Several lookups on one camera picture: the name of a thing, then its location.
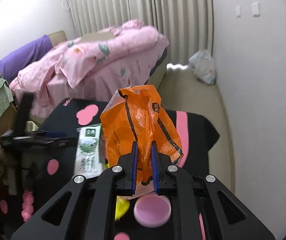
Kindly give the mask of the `pink caterpillar toy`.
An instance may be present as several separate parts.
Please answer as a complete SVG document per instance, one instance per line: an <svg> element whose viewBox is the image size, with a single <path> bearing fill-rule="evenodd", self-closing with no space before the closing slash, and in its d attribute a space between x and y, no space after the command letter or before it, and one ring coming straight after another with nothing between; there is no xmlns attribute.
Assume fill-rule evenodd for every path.
<svg viewBox="0 0 286 240"><path fill-rule="evenodd" d="M22 212L21 216L23 218L24 222L27 222L31 217L34 212L34 197L33 193L31 191L25 191L24 194L22 195Z"/></svg>

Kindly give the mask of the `orange plastic bag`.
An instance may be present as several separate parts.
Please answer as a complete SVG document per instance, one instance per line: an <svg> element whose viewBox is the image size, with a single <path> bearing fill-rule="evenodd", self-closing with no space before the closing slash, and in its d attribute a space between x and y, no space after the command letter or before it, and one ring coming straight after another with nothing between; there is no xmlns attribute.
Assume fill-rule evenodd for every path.
<svg viewBox="0 0 286 240"><path fill-rule="evenodd" d="M110 166L138 143L138 168L134 198L152 192L151 147L168 155L173 164L183 157L182 143L172 120L161 107L161 97L153 85L118 89L103 110L102 124Z"/></svg>

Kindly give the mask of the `black tablecloth pink shapes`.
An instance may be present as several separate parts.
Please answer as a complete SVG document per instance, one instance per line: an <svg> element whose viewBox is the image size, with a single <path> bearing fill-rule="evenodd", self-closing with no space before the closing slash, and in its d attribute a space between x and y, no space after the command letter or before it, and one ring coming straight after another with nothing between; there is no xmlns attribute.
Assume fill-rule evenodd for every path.
<svg viewBox="0 0 286 240"><path fill-rule="evenodd" d="M210 239L215 226L206 176L219 134L204 116L153 104L149 193L140 189L142 148L134 118L112 130L123 152L106 158L104 102L64 100L37 132L23 132L32 95L23 97L3 148L16 160L18 194L2 198L10 239Z"/></svg>

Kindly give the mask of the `yellow crumpled wrapper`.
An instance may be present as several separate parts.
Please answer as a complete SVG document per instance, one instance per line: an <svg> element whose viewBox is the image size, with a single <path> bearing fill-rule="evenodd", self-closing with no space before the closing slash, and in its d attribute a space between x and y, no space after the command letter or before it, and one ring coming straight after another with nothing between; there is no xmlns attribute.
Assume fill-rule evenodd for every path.
<svg viewBox="0 0 286 240"><path fill-rule="evenodd" d="M123 199L120 196L116 198L116 206L115 206L115 221L120 220L130 207L130 201L127 199Z"/></svg>

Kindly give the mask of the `pink round lid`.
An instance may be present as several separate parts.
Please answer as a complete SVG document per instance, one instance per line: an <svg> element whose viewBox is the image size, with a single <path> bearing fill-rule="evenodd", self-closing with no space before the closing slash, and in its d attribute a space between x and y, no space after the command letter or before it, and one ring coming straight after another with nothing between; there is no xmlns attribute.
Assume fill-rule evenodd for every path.
<svg viewBox="0 0 286 240"><path fill-rule="evenodd" d="M134 218L146 228L157 228L168 222L171 203L165 196L149 193L138 198L134 206Z"/></svg>

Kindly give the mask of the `green white snack packet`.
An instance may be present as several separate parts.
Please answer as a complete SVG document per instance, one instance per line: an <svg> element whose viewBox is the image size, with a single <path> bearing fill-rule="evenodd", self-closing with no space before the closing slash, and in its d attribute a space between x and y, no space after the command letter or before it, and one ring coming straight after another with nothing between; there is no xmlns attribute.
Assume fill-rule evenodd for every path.
<svg viewBox="0 0 286 240"><path fill-rule="evenodd" d="M78 131L74 176L82 175L87 179L97 177L106 169L101 147L101 124L81 127Z"/></svg>

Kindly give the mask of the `purple pillow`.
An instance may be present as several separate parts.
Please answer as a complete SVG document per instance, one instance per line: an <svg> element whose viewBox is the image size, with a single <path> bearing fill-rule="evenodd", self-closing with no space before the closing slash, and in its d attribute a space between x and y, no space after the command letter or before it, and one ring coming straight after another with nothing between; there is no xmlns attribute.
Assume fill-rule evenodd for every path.
<svg viewBox="0 0 286 240"><path fill-rule="evenodd" d="M49 36L44 35L16 49L0 60L1 77L11 83L20 70L40 60L52 48Z"/></svg>

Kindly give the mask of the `pink floral bed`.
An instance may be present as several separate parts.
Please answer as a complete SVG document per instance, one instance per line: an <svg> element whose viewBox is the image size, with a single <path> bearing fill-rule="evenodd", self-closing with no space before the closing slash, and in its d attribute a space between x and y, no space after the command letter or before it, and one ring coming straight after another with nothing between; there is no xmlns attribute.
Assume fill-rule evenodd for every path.
<svg viewBox="0 0 286 240"><path fill-rule="evenodd" d="M162 63L167 56L167 47L160 43L133 54L101 63L92 69L84 79L72 88L67 78L55 69L55 65L68 44L62 42L53 47L40 60L19 71L9 88L18 101L24 92L33 92L34 103L31 114L47 118L66 98L107 102L116 90L146 83L159 85L153 77L158 70L165 70Z"/></svg>

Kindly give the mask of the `beige headboard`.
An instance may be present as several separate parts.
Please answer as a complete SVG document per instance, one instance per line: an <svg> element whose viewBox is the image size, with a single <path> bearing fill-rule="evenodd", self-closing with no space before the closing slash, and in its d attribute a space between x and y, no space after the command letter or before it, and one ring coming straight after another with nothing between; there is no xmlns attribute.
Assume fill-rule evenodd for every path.
<svg viewBox="0 0 286 240"><path fill-rule="evenodd" d="M61 42L66 42L67 41L67 37L66 37L65 31L63 31L63 30L57 31L57 32L52 33L52 34L49 34L48 37L49 37L53 47L55 47L56 45L60 44Z"/></svg>

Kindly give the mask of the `clear plastic bag on floor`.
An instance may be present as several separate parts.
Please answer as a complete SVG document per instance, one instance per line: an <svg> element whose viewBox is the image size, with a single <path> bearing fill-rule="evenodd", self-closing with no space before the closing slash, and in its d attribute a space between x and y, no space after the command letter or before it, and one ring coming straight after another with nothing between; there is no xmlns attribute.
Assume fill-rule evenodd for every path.
<svg viewBox="0 0 286 240"><path fill-rule="evenodd" d="M215 64L209 50L199 50L193 54L188 61L188 66L193 70L194 76L199 82L206 85L215 84Z"/></svg>

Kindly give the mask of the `striped grey curtain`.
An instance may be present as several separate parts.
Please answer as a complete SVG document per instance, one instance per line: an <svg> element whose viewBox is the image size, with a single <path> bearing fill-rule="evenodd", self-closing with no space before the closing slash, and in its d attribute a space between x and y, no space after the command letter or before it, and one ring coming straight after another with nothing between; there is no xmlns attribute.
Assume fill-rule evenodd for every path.
<svg viewBox="0 0 286 240"><path fill-rule="evenodd" d="M69 0L78 35L141 20L164 34L171 63L187 64L199 50L212 51L212 0Z"/></svg>

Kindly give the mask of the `left wall switch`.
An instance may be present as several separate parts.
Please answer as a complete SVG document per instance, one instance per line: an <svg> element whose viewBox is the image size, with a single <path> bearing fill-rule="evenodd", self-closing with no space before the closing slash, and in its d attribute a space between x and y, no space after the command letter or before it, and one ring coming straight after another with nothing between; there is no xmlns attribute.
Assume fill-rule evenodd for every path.
<svg viewBox="0 0 286 240"><path fill-rule="evenodd" d="M241 6L240 5L236 7L236 17L237 18L241 17Z"/></svg>

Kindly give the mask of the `right wall socket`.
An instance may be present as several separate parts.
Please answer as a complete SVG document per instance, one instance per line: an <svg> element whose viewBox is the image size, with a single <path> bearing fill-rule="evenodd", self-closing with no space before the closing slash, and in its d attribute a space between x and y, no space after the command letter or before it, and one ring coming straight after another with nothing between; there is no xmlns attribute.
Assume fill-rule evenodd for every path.
<svg viewBox="0 0 286 240"><path fill-rule="evenodd" d="M252 15L254 17L259 17L260 16L260 2L253 2L252 3Z"/></svg>

